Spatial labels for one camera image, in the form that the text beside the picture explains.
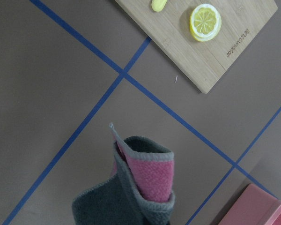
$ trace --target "yellow lemon slice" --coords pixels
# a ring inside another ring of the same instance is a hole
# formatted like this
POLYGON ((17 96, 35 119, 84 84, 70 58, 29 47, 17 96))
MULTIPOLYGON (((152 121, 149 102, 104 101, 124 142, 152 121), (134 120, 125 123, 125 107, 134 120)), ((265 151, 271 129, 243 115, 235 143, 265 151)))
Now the yellow lemon slice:
POLYGON ((190 17, 190 31, 197 41, 209 41, 220 31, 222 19, 216 8, 210 4, 197 6, 190 17))

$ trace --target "gray cloth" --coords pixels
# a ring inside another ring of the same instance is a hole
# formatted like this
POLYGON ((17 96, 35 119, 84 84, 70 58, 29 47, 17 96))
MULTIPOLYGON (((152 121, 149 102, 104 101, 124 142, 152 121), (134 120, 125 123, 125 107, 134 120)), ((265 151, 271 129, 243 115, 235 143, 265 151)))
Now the gray cloth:
POLYGON ((119 155, 116 144, 113 152, 117 173, 106 182, 86 190, 73 201, 76 225, 168 224, 175 195, 171 193, 166 203, 144 199, 136 187, 129 167, 119 155))

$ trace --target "blue tape line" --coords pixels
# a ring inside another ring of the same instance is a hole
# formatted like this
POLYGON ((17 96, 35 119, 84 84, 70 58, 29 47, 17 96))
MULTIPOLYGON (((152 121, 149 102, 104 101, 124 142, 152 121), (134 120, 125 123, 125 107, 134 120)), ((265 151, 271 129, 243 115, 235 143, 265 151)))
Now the blue tape line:
POLYGON ((197 214, 201 211, 201 209, 205 206, 205 204, 209 201, 209 199, 214 195, 214 193, 219 189, 219 187, 222 185, 222 183, 226 180, 226 178, 230 175, 230 173, 233 171, 235 167, 231 167, 229 171, 225 174, 225 176, 220 180, 220 182, 215 186, 215 188, 212 190, 212 192, 208 195, 208 197, 204 200, 204 202, 199 206, 199 208, 195 211, 195 213, 192 215, 192 217, 186 222, 185 225, 189 225, 192 220, 197 216, 197 214))
POLYGON ((272 118, 269 120, 269 122, 263 127, 263 129, 259 132, 259 134, 255 137, 255 139, 252 141, 252 143, 248 146, 248 148, 243 152, 243 154, 239 157, 239 159, 236 161, 236 164, 238 164, 245 155, 249 152, 249 150, 253 147, 255 142, 261 137, 261 135, 265 132, 265 130, 271 125, 271 123, 274 121, 274 119, 279 115, 281 112, 281 107, 277 110, 277 112, 272 116, 272 118))
POLYGON ((110 58, 108 58, 104 53, 102 53, 98 48, 96 48, 92 43, 90 43, 74 28, 72 28, 69 24, 67 24, 62 18, 60 18, 57 14, 55 14, 44 3, 42 3, 39 0, 30 0, 30 2, 32 2, 36 7, 42 10, 47 16, 53 19, 58 25, 60 25, 63 29, 65 29, 74 38, 76 38, 81 44, 83 44, 89 50, 91 50, 96 56, 98 56, 100 59, 106 62, 111 68, 113 68, 118 73, 122 72, 122 68, 120 68, 115 62, 113 62, 110 58))
POLYGON ((221 157, 223 157, 231 165, 235 165, 235 162, 231 158, 229 158, 224 152, 222 152, 219 148, 217 148, 214 144, 212 144, 199 131, 197 131, 190 124, 188 124, 184 119, 182 119, 177 113, 175 113, 173 110, 171 110, 165 103, 163 103, 156 96, 154 96, 144 86, 142 86, 140 83, 138 83, 133 77, 131 77, 129 74, 126 74, 125 79, 128 80, 134 87, 136 87, 138 90, 140 90, 143 94, 145 94, 149 99, 151 99, 153 102, 155 102, 157 105, 159 105, 163 110, 165 110, 173 118, 175 118, 185 128, 187 128, 194 135, 196 135, 201 141, 203 141, 205 144, 207 144, 211 149, 213 149, 216 153, 218 153, 221 157))
POLYGON ((245 171, 242 167, 239 165, 236 166, 236 169, 241 172, 243 175, 245 175, 248 179, 250 179, 253 183, 255 183, 258 187, 260 187, 262 190, 268 192, 270 195, 277 198, 272 192, 270 192, 268 189, 266 189, 265 186, 263 186, 261 183, 259 183, 255 178, 253 178, 247 171, 245 171))
POLYGON ((128 73, 128 71, 132 68, 132 66, 135 64, 137 59, 141 56, 141 54, 144 52, 144 50, 147 48, 147 46, 150 44, 151 38, 147 37, 145 41, 142 43, 142 45, 139 47, 137 52, 134 54, 134 56, 131 58, 131 60, 128 62, 128 64, 124 68, 124 72, 128 73))
POLYGON ((41 173, 41 175, 37 178, 37 180, 29 188, 29 190, 26 192, 26 194, 23 196, 23 198, 19 201, 19 203, 16 205, 16 207, 13 209, 13 211, 9 214, 9 216, 6 218, 6 220, 3 222, 2 225, 8 225, 12 221, 12 219, 16 216, 16 214, 20 211, 20 209, 27 202, 27 200, 30 198, 30 196, 34 193, 34 191, 37 189, 37 187, 45 179, 45 177, 48 175, 48 173, 51 171, 51 169, 56 165, 56 163, 63 156, 63 154, 66 152, 66 150, 71 146, 71 144, 75 141, 75 139, 78 137, 78 135, 81 133, 81 131, 87 126, 87 124, 91 121, 91 119, 94 117, 94 115, 97 113, 97 111, 101 108, 101 106, 104 104, 104 102, 107 100, 107 98, 112 94, 112 92, 115 90, 115 88, 120 84, 120 82, 123 80, 123 78, 124 78, 123 74, 120 74, 116 78, 116 80, 112 83, 112 85, 109 87, 109 89, 100 98, 100 100, 95 105, 95 107, 90 111, 90 113, 87 115, 87 117, 83 120, 83 122, 79 125, 79 127, 74 131, 74 133, 71 135, 71 137, 68 139, 68 141, 62 146, 62 148, 59 150, 59 152, 56 154, 56 156, 52 159, 52 161, 49 163, 49 165, 44 169, 44 171, 41 173))
POLYGON ((165 110, 168 114, 170 114, 173 118, 175 118, 180 124, 182 124, 185 128, 191 131, 194 135, 196 135, 201 141, 207 144, 210 148, 212 148, 215 152, 217 152, 220 156, 222 156, 226 161, 228 161, 232 167, 230 170, 224 175, 221 181, 217 184, 214 190, 209 194, 209 196, 205 199, 205 201, 200 205, 200 207, 196 210, 196 212, 192 215, 192 217, 186 223, 187 225, 191 223, 191 221, 197 216, 200 210, 204 207, 204 205, 209 201, 209 199, 214 195, 217 189, 222 185, 222 183, 226 180, 226 178, 231 174, 234 168, 240 171, 244 176, 250 179, 253 183, 255 183, 258 187, 268 192, 272 196, 275 197, 273 193, 267 190, 261 183, 259 183, 255 178, 253 178, 248 172, 246 172, 243 168, 241 168, 238 163, 240 160, 246 155, 246 153, 250 150, 253 144, 260 138, 260 136, 264 133, 264 131, 269 127, 269 125, 273 122, 273 120, 277 117, 277 115, 281 112, 281 107, 275 113, 275 115, 269 120, 266 126, 261 130, 259 135, 254 139, 254 141, 250 144, 249 148, 241 155, 241 157, 237 160, 237 163, 234 162, 231 158, 229 158, 225 153, 223 153, 219 148, 217 148, 214 144, 212 144, 207 138, 205 138, 200 132, 194 129, 190 124, 188 124, 184 119, 182 119, 178 114, 172 111, 165 103, 159 100, 156 96, 154 96, 149 90, 147 90, 144 86, 138 83, 133 77, 129 74, 125 75, 125 79, 128 80, 134 87, 140 90, 143 94, 145 94, 149 99, 159 105, 163 110, 165 110))

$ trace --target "toy lemon slice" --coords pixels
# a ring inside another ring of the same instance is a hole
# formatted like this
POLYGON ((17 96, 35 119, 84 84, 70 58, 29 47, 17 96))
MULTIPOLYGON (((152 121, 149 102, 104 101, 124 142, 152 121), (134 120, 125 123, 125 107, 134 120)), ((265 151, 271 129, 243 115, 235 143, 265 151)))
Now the toy lemon slice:
POLYGON ((160 12, 163 10, 167 0, 152 0, 151 6, 155 12, 160 12))
POLYGON ((190 31, 197 41, 209 41, 220 31, 222 19, 216 8, 210 4, 197 6, 190 17, 190 31))

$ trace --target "bamboo cutting board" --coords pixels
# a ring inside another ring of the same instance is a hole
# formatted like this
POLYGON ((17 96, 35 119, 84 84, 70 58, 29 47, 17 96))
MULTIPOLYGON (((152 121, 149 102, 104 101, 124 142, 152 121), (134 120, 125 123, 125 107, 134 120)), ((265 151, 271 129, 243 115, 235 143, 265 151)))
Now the bamboo cutting board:
POLYGON ((151 0, 116 0, 183 73, 208 93, 261 28, 276 12, 274 0, 168 0, 163 11, 151 0), (189 18, 202 3, 221 14, 219 34, 197 42, 189 32, 189 18))

